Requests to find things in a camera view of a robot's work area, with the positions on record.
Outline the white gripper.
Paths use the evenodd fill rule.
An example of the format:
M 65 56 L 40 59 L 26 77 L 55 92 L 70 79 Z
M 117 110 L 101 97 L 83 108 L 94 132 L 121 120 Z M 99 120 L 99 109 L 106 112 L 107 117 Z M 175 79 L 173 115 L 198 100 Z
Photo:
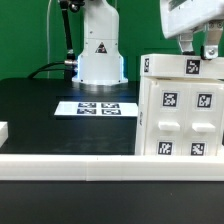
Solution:
M 218 57 L 219 43 L 224 31 L 224 0 L 160 0 L 162 31 L 169 39 L 177 35 L 183 55 L 194 55 L 193 34 L 203 26 L 204 42 L 201 58 Z

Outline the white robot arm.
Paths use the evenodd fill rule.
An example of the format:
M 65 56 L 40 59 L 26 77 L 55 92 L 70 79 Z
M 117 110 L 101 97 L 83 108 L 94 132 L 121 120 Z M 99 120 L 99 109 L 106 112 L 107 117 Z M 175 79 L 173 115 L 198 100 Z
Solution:
M 128 81 L 118 50 L 119 14 L 107 0 L 83 0 L 84 48 L 79 54 L 77 83 L 113 86 Z M 219 42 L 224 32 L 224 0 L 160 0 L 165 38 L 175 38 L 179 55 L 149 54 L 141 58 L 143 74 L 156 77 L 223 76 Z

